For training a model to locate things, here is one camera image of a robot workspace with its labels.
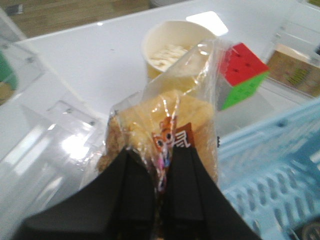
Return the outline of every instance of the plastic wrapper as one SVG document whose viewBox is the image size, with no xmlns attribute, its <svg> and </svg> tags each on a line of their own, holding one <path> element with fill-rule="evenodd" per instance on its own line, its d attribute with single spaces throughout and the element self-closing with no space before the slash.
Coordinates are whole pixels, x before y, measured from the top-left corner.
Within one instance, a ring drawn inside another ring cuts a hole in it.
<svg viewBox="0 0 320 240">
<path fill-rule="evenodd" d="M 230 46 L 220 39 L 200 42 L 143 91 L 115 105 L 98 170 L 106 169 L 123 148 L 134 149 L 162 193 L 173 146 L 195 147 L 217 181 L 216 85 Z"/>
</svg>

